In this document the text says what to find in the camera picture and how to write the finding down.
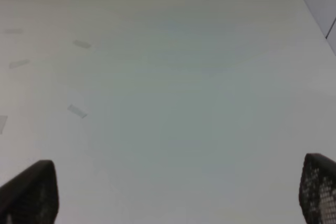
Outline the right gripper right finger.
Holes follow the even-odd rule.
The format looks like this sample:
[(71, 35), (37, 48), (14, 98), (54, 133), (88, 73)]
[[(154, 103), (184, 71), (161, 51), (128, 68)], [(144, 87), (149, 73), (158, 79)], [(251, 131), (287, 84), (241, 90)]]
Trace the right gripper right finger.
[(319, 153), (306, 154), (299, 205), (306, 223), (335, 223), (335, 161)]

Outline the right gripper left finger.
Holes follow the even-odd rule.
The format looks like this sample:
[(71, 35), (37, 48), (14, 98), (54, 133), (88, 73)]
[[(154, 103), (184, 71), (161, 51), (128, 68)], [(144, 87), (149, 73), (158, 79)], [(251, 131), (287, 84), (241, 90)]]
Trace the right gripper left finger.
[(1, 186), (1, 223), (54, 223), (59, 210), (53, 161), (40, 160)]

